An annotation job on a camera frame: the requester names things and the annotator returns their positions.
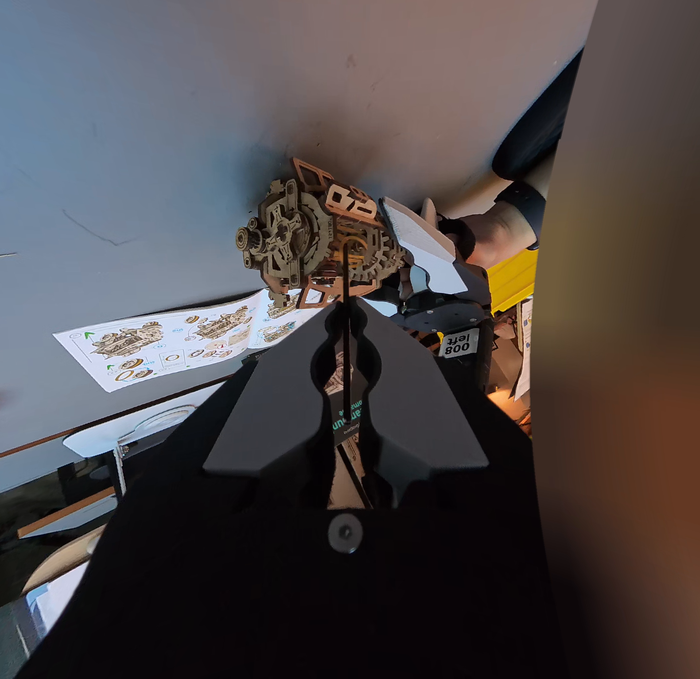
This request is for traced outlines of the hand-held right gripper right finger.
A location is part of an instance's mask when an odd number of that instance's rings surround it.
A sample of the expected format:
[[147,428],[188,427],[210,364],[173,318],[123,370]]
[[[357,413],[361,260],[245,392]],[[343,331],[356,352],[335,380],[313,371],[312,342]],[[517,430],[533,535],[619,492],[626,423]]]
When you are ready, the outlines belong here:
[[380,501],[397,508],[408,487],[489,466],[436,359],[368,302],[352,306],[355,365],[366,380],[360,446]]

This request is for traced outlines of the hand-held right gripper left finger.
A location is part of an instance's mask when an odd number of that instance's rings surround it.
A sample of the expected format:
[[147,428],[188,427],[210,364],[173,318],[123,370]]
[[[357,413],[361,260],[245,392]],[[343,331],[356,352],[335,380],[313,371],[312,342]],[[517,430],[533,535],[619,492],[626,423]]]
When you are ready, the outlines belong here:
[[324,388],[347,308],[322,310],[258,360],[205,461],[207,474],[252,479],[260,505],[327,509],[336,455]]

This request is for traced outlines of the thin wooden model part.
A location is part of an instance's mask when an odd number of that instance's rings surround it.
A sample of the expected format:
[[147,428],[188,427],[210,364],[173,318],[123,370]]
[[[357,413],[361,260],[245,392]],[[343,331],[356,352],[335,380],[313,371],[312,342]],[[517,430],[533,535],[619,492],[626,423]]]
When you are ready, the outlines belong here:
[[340,244],[342,255],[342,342],[343,342],[343,419],[345,424],[352,421],[351,398],[351,305],[349,237],[344,237]]

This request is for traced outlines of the wooden mechanical model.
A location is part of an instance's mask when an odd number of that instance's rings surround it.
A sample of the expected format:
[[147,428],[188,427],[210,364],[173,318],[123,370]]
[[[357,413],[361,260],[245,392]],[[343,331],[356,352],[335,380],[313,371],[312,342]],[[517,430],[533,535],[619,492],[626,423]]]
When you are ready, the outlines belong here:
[[319,309],[381,288],[407,251],[377,202],[299,158],[294,176],[271,182],[258,212],[237,230],[244,266],[260,272],[277,307],[300,293],[298,309]]

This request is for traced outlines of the black model kit box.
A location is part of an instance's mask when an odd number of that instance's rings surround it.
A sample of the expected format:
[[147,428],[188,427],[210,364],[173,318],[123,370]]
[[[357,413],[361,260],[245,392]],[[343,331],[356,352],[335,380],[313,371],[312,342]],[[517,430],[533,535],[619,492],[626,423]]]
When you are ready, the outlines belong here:
[[355,359],[351,358],[349,370],[350,408],[348,410],[349,421],[345,420],[344,408],[344,352],[336,353],[336,369],[329,377],[324,391],[329,397],[332,430],[335,446],[343,446],[346,456],[353,466],[361,467],[360,453],[360,424],[363,409],[363,397],[369,389],[368,381],[355,366]]

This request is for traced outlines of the person's left hand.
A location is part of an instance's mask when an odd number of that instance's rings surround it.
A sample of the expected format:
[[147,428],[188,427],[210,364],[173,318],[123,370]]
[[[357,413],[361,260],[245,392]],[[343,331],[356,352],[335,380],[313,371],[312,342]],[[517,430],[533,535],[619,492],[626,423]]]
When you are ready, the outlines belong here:
[[518,254],[536,241],[536,235],[520,211],[507,202],[494,202],[510,181],[493,173],[447,202],[425,199],[445,218],[462,219],[475,243],[460,242],[459,234],[446,234],[456,249],[456,258],[485,269]]

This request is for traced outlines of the yellow plastic bin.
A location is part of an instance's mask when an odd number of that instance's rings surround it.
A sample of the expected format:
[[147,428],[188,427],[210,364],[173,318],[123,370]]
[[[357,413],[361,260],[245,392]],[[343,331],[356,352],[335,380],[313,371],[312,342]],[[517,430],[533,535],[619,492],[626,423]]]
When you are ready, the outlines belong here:
[[523,250],[487,269],[493,314],[506,311],[533,294],[538,253]]

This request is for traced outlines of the white paper sheet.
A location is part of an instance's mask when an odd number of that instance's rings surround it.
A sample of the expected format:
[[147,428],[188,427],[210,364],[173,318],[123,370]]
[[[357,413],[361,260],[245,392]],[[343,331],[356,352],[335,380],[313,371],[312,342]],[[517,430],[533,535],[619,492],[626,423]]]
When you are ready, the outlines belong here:
[[522,354],[519,376],[514,385],[514,399],[520,400],[530,390],[530,350],[533,296],[520,302],[518,307],[518,339]]

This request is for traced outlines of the black wristband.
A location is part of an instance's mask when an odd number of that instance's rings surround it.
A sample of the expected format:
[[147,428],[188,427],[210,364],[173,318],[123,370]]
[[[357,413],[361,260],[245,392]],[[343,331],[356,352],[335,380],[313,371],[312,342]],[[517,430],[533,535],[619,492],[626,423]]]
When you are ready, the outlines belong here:
[[499,193],[494,202],[508,203],[521,213],[536,236],[536,241],[527,250],[537,251],[546,206],[544,196],[526,181],[514,181]]

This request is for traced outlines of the assembly instruction booklet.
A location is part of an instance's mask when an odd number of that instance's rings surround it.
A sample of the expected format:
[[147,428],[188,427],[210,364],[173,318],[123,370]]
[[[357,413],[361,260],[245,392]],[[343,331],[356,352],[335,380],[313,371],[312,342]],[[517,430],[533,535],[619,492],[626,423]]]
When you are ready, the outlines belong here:
[[227,304],[184,309],[54,334],[107,393],[131,384],[219,365],[269,349],[319,312],[299,309],[299,290],[276,307],[267,290]]

